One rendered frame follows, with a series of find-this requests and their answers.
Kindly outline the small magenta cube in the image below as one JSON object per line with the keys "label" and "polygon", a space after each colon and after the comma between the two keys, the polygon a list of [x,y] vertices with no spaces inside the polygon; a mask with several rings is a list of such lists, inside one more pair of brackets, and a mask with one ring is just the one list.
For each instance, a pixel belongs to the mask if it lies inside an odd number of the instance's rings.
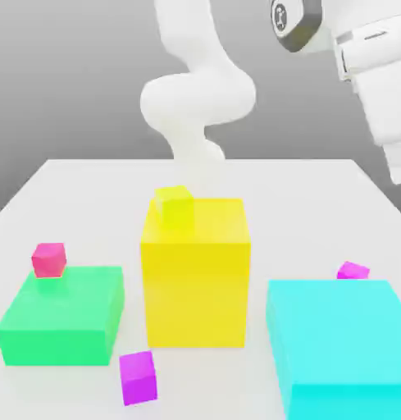
{"label": "small magenta cube", "polygon": [[356,264],[354,262],[346,261],[339,268],[336,278],[340,280],[363,280],[367,279],[369,277],[369,274],[370,269],[368,267]]}
{"label": "small magenta cube", "polygon": [[157,399],[157,376],[150,350],[119,357],[124,406]]}

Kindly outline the large cyan box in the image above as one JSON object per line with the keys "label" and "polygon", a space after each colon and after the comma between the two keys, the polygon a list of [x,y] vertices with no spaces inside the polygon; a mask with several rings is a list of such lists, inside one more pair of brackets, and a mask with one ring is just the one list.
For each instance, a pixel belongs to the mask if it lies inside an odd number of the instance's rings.
{"label": "large cyan box", "polygon": [[388,281],[270,281],[285,420],[401,420],[401,301]]}

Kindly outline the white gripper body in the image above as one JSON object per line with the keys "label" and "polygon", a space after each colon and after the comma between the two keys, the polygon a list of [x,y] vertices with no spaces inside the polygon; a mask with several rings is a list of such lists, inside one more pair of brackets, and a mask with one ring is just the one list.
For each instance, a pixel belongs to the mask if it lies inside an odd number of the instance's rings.
{"label": "white gripper body", "polygon": [[353,84],[375,143],[400,143],[401,62],[357,74]]}

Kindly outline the small yellow-green cube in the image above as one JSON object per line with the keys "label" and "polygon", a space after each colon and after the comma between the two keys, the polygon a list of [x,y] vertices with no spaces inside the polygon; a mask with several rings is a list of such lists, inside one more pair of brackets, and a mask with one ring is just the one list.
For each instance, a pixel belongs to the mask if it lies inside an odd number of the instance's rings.
{"label": "small yellow-green cube", "polygon": [[184,185],[155,189],[154,204],[163,228],[188,230],[194,224],[194,197]]}

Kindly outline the small pink cube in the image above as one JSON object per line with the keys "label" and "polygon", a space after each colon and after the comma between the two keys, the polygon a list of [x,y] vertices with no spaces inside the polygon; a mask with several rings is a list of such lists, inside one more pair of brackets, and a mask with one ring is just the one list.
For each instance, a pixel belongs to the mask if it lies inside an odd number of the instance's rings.
{"label": "small pink cube", "polygon": [[66,251],[63,243],[40,243],[32,257],[37,278],[59,278],[66,267]]}

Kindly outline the large green box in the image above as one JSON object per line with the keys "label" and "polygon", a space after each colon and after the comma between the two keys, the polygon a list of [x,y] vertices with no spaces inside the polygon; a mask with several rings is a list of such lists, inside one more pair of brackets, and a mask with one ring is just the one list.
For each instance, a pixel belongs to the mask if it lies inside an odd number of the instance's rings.
{"label": "large green box", "polygon": [[107,366],[124,308],[118,266],[66,267],[59,278],[30,273],[0,321],[7,366]]}

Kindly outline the large yellow box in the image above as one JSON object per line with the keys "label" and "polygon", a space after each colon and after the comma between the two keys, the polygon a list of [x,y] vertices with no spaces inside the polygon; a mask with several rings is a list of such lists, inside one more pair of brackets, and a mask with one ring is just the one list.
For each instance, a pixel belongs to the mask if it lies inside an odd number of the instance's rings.
{"label": "large yellow box", "polygon": [[149,347],[244,347],[251,239],[242,199],[195,199],[185,231],[164,228],[151,203],[140,252]]}

